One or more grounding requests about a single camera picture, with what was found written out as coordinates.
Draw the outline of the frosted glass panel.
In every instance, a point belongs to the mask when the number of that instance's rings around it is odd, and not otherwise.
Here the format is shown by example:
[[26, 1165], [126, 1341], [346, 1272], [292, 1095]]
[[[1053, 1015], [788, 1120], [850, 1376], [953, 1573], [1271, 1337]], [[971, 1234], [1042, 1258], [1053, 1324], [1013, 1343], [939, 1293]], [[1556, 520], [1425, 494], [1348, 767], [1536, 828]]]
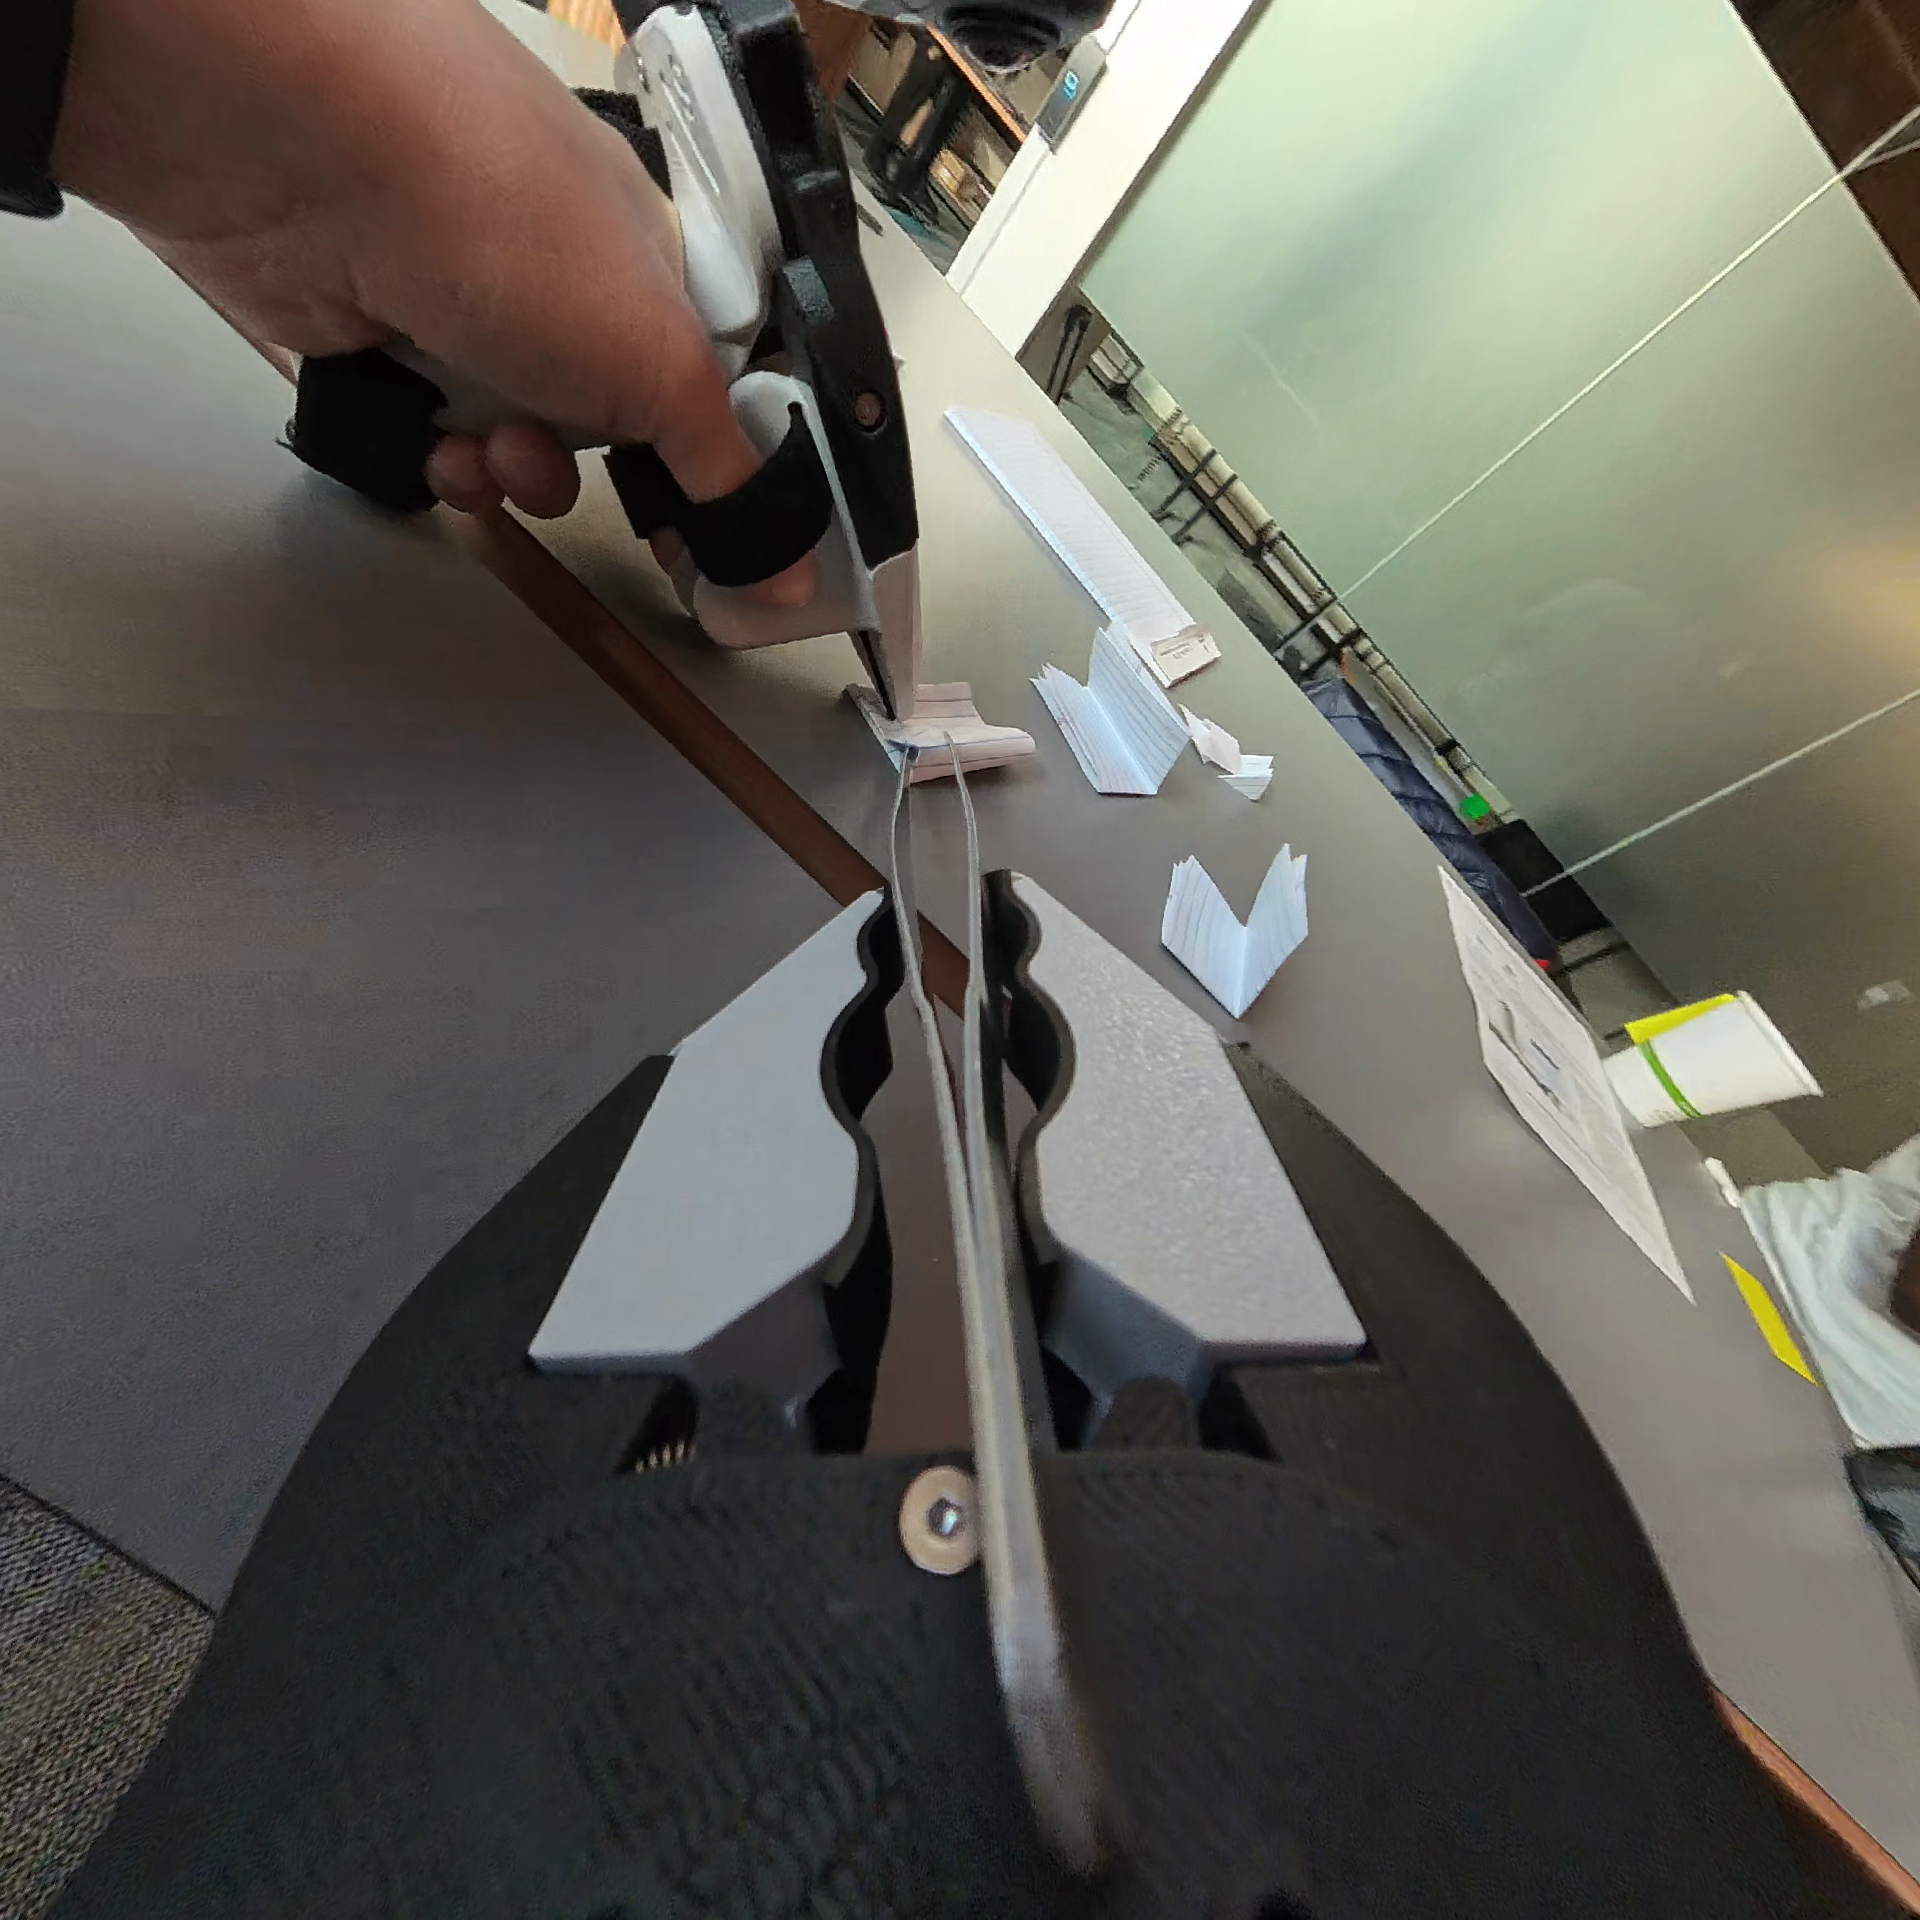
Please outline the frosted glass panel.
[[1917, 1129], [1917, 3], [1263, 3], [1086, 288], [1677, 996]]

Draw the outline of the lined paper sheet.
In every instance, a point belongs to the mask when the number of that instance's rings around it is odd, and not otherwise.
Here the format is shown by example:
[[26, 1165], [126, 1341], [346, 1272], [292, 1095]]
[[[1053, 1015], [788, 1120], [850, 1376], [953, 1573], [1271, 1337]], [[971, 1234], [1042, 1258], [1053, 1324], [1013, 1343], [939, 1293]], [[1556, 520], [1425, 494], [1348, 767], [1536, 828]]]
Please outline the lined paper sheet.
[[1162, 948], [1234, 1020], [1250, 1014], [1308, 931], [1308, 854], [1292, 848], [1277, 854], [1247, 919], [1234, 913], [1198, 856], [1173, 868]]
[[1021, 726], [986, 721], [966, 682], [916, 685], [905, 719], [888, 719], [872, 688], [846, 685], [846, 698], [874, 733], [894, 770], [910, 783], [957, 773], [972, 776], [1018, 765], [1037, 751], [1036, 740]]

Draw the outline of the printed instruction sheet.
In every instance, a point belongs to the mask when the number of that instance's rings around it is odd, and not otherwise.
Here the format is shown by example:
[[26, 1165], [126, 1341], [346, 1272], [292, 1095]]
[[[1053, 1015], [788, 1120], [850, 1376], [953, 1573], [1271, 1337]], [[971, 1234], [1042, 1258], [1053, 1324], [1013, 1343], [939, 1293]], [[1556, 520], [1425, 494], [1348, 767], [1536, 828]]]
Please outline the printed instruction sheet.
[[1439, 871], [1481, 1061], [1523, 1124], [1685, 1300], [1693, 1288], [1586, 1021], [1481, 902]]

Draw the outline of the yellow paper slip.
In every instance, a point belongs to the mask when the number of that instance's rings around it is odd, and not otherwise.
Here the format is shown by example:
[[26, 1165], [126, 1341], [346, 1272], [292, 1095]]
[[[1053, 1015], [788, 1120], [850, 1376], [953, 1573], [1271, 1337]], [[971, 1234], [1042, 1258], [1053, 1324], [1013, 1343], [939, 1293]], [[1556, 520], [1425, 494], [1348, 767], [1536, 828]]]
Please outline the yellow paper slip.
[[1776, 1304], [1768, 1285], [1731, 1254], [1722, 1252], [1721, 1258], [1768, 1352], [1799, 1379], [1821, 1386], [1821, 1376], [1812, 1366], [1811, 1356], [1804, 1352], [1786, 1311]]

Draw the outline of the white paper cup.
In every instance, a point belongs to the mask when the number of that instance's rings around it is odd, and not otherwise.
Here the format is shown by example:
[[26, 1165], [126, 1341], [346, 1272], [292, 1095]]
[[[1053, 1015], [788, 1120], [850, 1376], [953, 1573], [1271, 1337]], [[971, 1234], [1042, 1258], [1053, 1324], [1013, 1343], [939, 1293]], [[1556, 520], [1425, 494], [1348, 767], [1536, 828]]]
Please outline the white paper cup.
[[1772, 1108], [1824, 1088], [1751, 993], [1722, 993], [1627, 1023], [1603, 1061], [1619, 1108], [1644, 1127]]

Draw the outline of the white crumpled paper towel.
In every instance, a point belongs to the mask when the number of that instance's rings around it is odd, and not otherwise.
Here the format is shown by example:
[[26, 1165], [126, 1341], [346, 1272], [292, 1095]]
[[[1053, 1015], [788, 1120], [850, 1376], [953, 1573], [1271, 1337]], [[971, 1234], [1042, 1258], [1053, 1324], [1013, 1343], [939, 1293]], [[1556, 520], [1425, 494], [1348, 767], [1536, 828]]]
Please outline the white crumpled paper towel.
[[1857, 1449], [1917, 1449], [1919, 1138], [1861, 1169], [1721, 1187]]

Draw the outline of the white grid-creased folded paper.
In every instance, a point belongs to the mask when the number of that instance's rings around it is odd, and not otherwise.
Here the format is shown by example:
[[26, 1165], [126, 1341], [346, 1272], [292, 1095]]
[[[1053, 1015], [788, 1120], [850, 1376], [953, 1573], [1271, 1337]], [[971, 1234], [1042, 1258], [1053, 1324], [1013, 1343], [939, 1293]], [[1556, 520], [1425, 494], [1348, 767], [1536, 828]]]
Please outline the white grid-creased folded paper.
[[1045, 663], [1031, 684], [1084, 776], [1106, 797], [1155, 797], [1191, 745], [1183, 709], [1122, 629], [1100, 629], [1082, 680]]

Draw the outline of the dark wristband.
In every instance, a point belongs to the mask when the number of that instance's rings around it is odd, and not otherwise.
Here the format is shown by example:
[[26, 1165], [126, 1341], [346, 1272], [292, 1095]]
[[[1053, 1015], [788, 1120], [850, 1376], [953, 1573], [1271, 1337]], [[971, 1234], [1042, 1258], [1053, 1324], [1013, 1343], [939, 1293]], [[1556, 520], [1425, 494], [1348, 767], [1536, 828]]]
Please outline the dark wristband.
[[52, 168], [72, 2], [2, 2], [2, 211], [52, 219], [62, 193]]

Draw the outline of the metal tweezers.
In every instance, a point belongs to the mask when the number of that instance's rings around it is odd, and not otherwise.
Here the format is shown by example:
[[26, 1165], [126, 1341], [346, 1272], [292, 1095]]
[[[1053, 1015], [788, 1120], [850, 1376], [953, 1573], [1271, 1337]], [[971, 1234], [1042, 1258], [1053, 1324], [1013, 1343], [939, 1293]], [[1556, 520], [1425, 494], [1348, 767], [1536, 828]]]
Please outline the metal tweezers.
[[966, 967], [960, 1049], [949, 1053], [927, 981], [913, 828], [915, 773], [927, 745], [900, 750], [889, 817], [889, 895], [905, 986], [934, 1092], [963, 1364], [972, 1429], [972, 1536], [983, 1570], [995, 1682], [1037, 1828], [1079, 1876], [1114, 1850], [1114, 1816], [1093, 1723], [1068, 1649], [1058, 1529], [1050, 1525], [1058, 1451], [1028, 1267], [1015, 1218], [1017, 1180], [1003, 1135], [1003, 1061], [990, 986], [988, 891], [960, 745], [939, 738], [966, 828]]

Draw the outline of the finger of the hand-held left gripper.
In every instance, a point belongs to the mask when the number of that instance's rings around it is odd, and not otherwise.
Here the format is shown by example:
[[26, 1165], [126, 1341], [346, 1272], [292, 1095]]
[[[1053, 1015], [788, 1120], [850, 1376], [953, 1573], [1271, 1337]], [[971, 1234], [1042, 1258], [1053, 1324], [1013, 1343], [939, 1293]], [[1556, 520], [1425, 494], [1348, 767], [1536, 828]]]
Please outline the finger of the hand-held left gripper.
[[804, 420], [811, 443], [821, 457], [827, 490], [831, 494], [831, 517], [827, 533], [819, 539], [813, 556], [816, 563], [816, 587], [811, 603], [802, 608], [804, 638], [843, 635], [853, 642], [868, 684], [881, 709], [889, 706], [889, 653], [886, 642], [886, 621], [878, 570], [864, 558], [858, 531], [853, 517], [847, 490], [837, 475], [831, 451], [827, 446], [827, 427], [819, 403], [807, 397], [793, 399], [798, 420]]
[[889, 719], [910, 719], [924, 656], [920, 550], [874, 567], [874, 689]]

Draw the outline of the white door frame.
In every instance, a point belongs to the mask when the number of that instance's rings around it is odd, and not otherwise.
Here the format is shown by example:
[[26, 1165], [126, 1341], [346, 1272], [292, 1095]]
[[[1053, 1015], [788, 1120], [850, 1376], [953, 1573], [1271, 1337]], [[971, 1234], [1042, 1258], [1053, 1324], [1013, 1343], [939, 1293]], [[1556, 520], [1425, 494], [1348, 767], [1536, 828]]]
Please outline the white door frame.
[[1061, 136], [1032, 133], [963, 242], [948, 283], [1021, 353], [1079, 279], [1198, 108], [1257, 2], [1122, 2], [1093, 31], [1103, 52]]

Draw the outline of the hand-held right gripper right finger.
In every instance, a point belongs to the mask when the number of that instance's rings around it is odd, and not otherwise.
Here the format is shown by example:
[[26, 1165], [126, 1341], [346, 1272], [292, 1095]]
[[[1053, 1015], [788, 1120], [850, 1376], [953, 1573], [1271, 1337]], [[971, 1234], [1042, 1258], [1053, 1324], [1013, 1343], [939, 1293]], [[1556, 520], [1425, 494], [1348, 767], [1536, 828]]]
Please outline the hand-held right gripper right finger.
[[1059, 1444], [1163, 1379], [1345, 1363], [1368, 1331], [1223, 1034], [1036, 879], [983, 884], [995, 1090]]

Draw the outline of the person's left hand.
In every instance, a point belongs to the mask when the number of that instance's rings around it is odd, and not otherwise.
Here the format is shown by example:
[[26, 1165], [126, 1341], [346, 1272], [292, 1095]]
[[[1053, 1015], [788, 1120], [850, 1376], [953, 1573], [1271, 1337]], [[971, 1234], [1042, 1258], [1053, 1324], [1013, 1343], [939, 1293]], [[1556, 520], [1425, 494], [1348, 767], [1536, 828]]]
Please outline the person's left hand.
[[566, 435], [695, 501], [760, 467], [634, 151], [480, 3], [78, 3], [52, 177], [300, 356], [410, 342], [509, 404], [445, 437], [461, 513], [558, 517]]

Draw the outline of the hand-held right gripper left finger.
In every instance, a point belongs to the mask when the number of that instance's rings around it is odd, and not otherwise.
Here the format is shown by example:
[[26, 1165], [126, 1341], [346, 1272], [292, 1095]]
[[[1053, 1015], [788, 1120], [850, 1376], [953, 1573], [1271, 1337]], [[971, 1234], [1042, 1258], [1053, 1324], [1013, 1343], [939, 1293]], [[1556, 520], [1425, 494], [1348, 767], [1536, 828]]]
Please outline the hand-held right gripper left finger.
[[537, 1371], [741, 1386], [815, 1447], [868, 1444], [894, 1252], [867, 1118], [897, 993], [894, 900], [867, 894], [677, 1045]]

